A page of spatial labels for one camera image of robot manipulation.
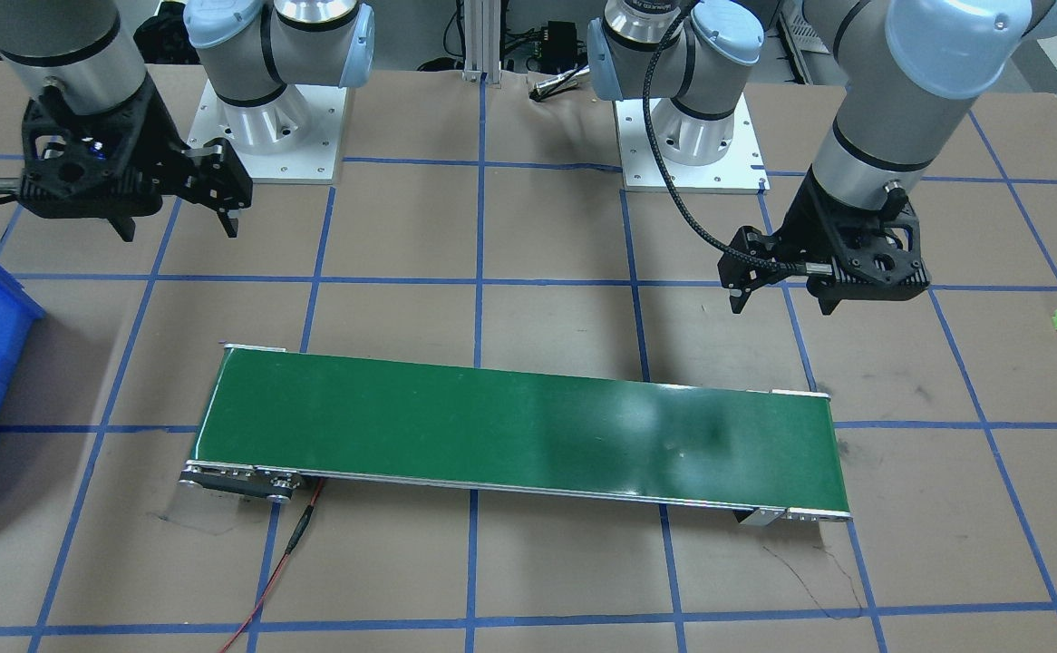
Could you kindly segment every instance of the conveyor belt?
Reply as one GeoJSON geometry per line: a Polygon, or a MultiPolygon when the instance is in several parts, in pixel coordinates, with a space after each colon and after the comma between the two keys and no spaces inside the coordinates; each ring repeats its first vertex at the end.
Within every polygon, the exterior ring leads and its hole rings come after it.
{"type": "Polygon", "coordinates": [[[826,396],[227,348],[184,483],[299,475],[850,517],[826,396]]]}

